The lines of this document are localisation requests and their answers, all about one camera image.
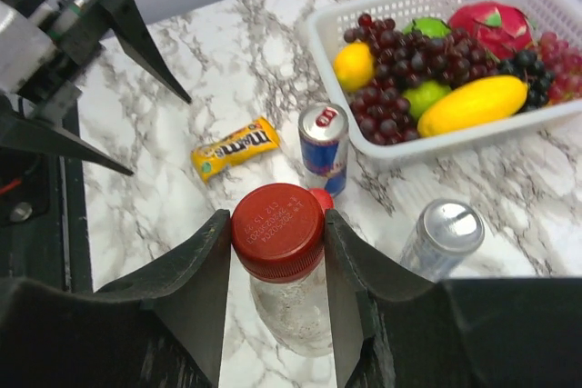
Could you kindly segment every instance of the white plastic basket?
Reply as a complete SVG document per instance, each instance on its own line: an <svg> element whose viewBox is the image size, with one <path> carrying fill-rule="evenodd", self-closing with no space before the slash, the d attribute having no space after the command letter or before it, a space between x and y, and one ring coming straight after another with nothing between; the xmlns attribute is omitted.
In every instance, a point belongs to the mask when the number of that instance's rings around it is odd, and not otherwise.
<svg viewBox="0 0 582 388"><path fill-rule="evenodd" d="M461 5L482 0L354 0L316 11L306 21L306 37L330 100L349 114L349 136L355 148L381 166L394 166L416 157L442 155L459 147L493 144L499 137L528 128L540 129L549 122L582 111L582 101L573 101L519 114L505 120L391 146L372 144L360 133L333 71L332 63L346 45L344 32L358 16L392 17L401 29L413 18L432 15L447 20ZM521 9L537 25L537 33L552 30L571 45L582 46L582 5L578 0L496 0Z"/></svg>

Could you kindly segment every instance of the table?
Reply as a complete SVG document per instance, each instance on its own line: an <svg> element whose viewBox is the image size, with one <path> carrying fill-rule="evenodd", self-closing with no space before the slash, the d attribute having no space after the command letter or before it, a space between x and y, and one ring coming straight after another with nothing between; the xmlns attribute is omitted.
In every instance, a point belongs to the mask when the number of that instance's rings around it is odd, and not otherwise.
<svg viewBox="0 0 582 388"><path fill-rule="evenodd" d="M85 164L94 288L177 246L214 210L234 210L263 184L302 184L299 111L326 100L298 25L344 0L224 0L150 26L188 106L126 58L116 40L82 83L81 135L135 169ZM190 151L264 115L283 140L204 185ZM455 276L582 273L582 117L476 151L390 172L350 150L338 209L358 234L396 257L437 197L472 204L487 222L481 248ZM248 275L232 259L221 370L225 387L336 386L333 357L279 347L258 319Z"/></svg>

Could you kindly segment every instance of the red bull can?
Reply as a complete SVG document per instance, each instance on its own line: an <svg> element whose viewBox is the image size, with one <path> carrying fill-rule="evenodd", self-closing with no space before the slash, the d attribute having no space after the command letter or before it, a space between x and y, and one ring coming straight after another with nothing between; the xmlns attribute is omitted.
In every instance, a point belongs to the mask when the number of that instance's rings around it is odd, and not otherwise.
<svg viewBox="0 0 582 388"><path fill-rule="evenodd" d="M332 196L346 188L347 114L337 104L319 103L299 116L301 155L308 188L323 188Z"/></svg>

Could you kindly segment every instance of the aluminum can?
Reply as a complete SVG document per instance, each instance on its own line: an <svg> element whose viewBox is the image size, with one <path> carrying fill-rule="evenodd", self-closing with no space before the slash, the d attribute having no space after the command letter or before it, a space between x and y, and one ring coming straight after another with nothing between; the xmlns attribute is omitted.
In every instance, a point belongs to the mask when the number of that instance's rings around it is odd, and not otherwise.
<svg viewBox="0 0 582 388"><path fill-rule="evenodd" d="M471 206L457 200L437 199L420 214L400 264L437 282L476 251L484 238L483 220Z"/></svg>
<svg viewBox="0 0 582 388"><path fill-rule="evenodd" d="M323 188L332 196L346 187L348 121L337 104L319 103L299 116L299 141L308 188Z"/></svg>

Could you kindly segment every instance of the red bottle cap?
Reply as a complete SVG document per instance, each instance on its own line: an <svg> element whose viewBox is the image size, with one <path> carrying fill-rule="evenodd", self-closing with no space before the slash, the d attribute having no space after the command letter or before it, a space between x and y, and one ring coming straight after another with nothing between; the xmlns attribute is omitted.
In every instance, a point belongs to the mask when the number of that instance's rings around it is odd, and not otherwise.
<svg viewBox="0 0 582 388"><path fill-rule="evenodd" d="M324 254L322 206L292 184L261 186L240 201L232 218L233 246L257 279L282 284L311 273Z"/></svg>
<svg viewBox="0 0 582 388"><path fill-rule="evenodd" d="M328 209L334 209L334 198L323 188L312 188L309 190L309 193L316 197L321 205L321 209L324 210L324 214Z"/></svg>

